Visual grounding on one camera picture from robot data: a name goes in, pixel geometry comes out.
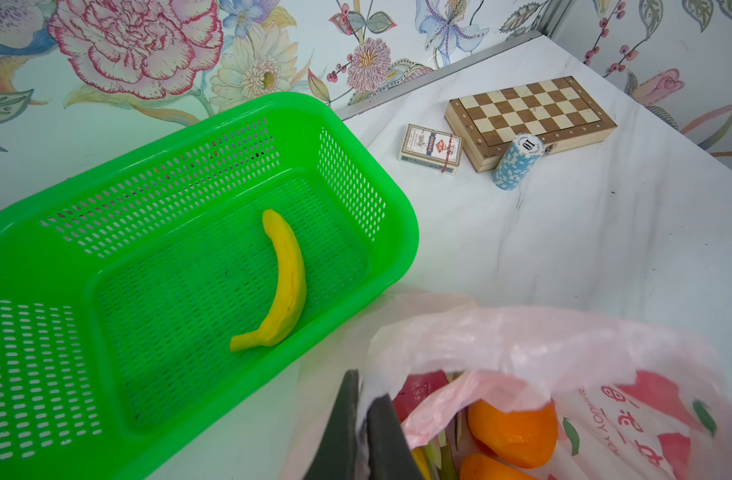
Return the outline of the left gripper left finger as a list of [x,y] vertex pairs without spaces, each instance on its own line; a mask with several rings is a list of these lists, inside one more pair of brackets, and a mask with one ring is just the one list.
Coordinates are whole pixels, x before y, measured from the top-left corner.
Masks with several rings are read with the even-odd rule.
[[347,370],[304,480],[355,480],[358,467],[359,372]]

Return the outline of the pink plastic bag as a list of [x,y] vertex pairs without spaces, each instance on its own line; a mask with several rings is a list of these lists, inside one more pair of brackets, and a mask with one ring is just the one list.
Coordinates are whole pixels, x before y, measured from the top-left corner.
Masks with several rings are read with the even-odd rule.
[[[303,479],[347,370],[359,372],[358,467],[368,478],[367,411],[407,377],[449,383],[403,422],[433,479],[459,479],[482,454],[535,479],[732,479],[732,404],[712,351],[654,324],[547,307],[483,308],[459,295],[391,293],[316,348],[281,477]],[[542,467],[511,465],[479,444],[468,408],[555,409],[559,436]]]

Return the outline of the orange fruit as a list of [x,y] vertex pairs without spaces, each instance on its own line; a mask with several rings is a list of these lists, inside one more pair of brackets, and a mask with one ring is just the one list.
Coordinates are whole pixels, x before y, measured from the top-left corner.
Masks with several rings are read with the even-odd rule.
[[535,477],[482,454],[468,455],[461,463],[460,480],[535,480]]
[[547,464],[555,451],[559,426],[548,403],[539,410],[505,413],[485,401],[468,408],[473,438],[505,462],[524,469]]

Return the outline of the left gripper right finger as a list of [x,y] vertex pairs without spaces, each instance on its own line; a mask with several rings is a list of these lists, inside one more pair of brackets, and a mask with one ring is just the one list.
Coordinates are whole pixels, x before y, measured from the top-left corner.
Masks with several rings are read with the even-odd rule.
[[388,395],[375,399],[370,405],[366,433],[369,479],[423,479]]

